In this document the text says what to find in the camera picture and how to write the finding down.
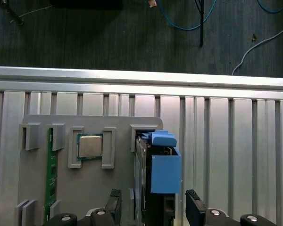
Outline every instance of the gray mounting plate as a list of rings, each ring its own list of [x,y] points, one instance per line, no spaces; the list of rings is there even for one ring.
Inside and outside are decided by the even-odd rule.
[[[39,148],[21,150],[18,203],[23,200],[36,199],[35,225],[43,222],[43,206],[45,199],[45,181],[47,167],[47,130],[59,127],[53,136],[53,142],[59,142],[58,151],[58,185],[57,199],[61,212],[70,212],[82,218],[88,210],[104,207],[112,188],[122,190],[122,225],[130,225],[133,213],[130,213],[130,190],[134,188],[134,152],[132,146],[132,130],[141,128],[161,129],[162,120],[154,117],[110,117],[110,116],[65,116],[65,115],[26,115],[23,124],[39,124]],[[73,133],[78,128],[83,133],[104,134],[115,128],[115,160],[114,168],[105,169],[102,159],[93,159],[69,165],[69,145],[72,148]]]

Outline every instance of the dark carpet floor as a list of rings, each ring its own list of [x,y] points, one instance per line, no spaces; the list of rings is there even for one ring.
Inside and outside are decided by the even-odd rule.
[[[161,1],[176,24],[199,24],[194,1]],[[270,9],[283,5],[261,1]],[[205,0],[205,14],[212,2]],[[256,0],[217,0],[200,48],[199,29],[174,29],[146,0],[123,3],[121,11],[48,8],[23,17],[20,28],[0,10],[0,65],[231,74],[250,47],[283,29],[283,12],[268,14]],[[10,5],[21,15],[50,3],[10,0]],[[283,77],[283,34],[252,51],[236,75]]]

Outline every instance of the silver metal frame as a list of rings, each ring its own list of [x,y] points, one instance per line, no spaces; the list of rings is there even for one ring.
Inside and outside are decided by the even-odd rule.
[[[4,186],[26,114],[160,117],[183,156],[175,226],[187,226],[191,187],[235,219],[253,211],[283,226],[283,79],[0,67],[0,226],[17,204],[18,182]]]
[[[0,90],[283,100],[283,79],[203,74],[0,67]]]

